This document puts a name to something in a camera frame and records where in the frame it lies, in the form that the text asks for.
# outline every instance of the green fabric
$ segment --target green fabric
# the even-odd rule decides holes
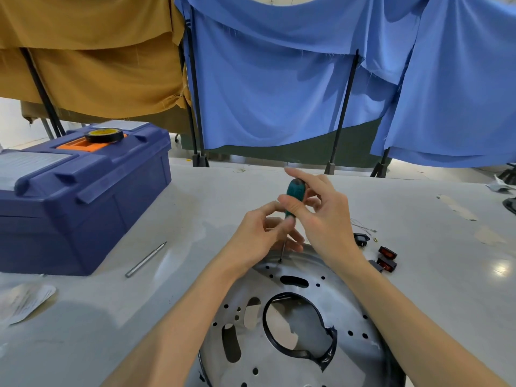
[[[342,129],[335,165],[342,167],[372,168],[380,159],[369,154],[380,125],[380,119]],[[222,155],[238,155],[281,162],[315,164],[325,166],[330,159],[336,131],[323,136],[281,146],[255,147],[225,145],[208,152]],[[190,135],[181,135],[183,149],[192,149]]]

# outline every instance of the green screwdriver handle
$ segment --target green screwdriver handle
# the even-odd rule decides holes
[[[303,201],[304,192],[306,191],[306,184],[304,181],[299,178],[292,179],[288,184],[287,195],[291,195],[294,198],[297,198],[299,201]],[[294,216],[289,211],[285,212],[285,218],[288,216]]]

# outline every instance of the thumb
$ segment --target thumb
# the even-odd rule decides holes
[[[288,216],[285,220],[279,223],[272,231],[268,234],[271,237],[271,245],[276,243],[278,240],[285,240],[290,231],[296,226],[296,220],[292,216]]]
[[[308,216],[312,214],[302,201],[299,201],[297,198],[294,198],[290,195],[281,194],[278,197],[278,201],[286,210],[296,216],[301,221],[301,223],[303,223],[303,221],[305,221]]]

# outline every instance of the person's left hand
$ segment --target person's left hand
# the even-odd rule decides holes
[[[303,251],[304,238],[294,229],[296,220],[290,216],[267,217],[274,212],[284,212],[278,201],[247,212],[235,234],[224,246],[217,258],[235,268],[236,278],[242,277],[251,267],[262,260],[271,249],[280,250],[287,239],[285,250]]]

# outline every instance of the round metal plate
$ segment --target round metal plate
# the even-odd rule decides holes
[[[279,253],[269,253],[228,292],[199,351],[199,360],[209,385],[404,386],[405,375],[371,319],[351,290],[324,264],[313,247],[305,245],[303,253],[285,254],[279,264]],[[283,275],[300,277],[308,282],[308,287],[285,285],[281,282]],[[273,296],[284,292],[309,300],[318,310],[324,326],[336,328],[337,349],[324,371],[314,361],[281,353],[266,337],[264,305]],[[261,307],[256,326],[248,329],[244,326],[244,313],[251,298],[260,299]],[[228,361],[224,352],[222,332],[226,324],[235,326],[241,350],[241,357],[234,363]]]

